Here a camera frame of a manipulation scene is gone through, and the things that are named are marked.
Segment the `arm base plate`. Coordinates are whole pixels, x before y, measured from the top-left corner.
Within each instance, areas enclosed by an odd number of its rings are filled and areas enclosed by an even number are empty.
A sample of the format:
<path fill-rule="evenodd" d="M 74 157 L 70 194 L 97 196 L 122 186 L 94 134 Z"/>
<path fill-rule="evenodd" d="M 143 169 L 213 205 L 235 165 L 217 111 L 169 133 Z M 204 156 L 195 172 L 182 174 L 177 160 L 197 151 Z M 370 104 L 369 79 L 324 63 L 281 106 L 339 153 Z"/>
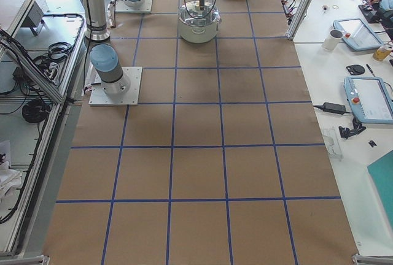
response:
<path fill-rule="evenodd" d="M 140 0 L 131 2 L 128 0 L 116 0 L 117 13 L 151 13 L 153 0 Z"/>
<path fill-rule="evenodd" d="M 90 106 L 124 106 L 138 105 L 139 92 L 142 79 L 142 67 L 122 67 L 123 76 L 114 83 L 106 83 L 96 73 L 95 82 L 91 94 Z"/>

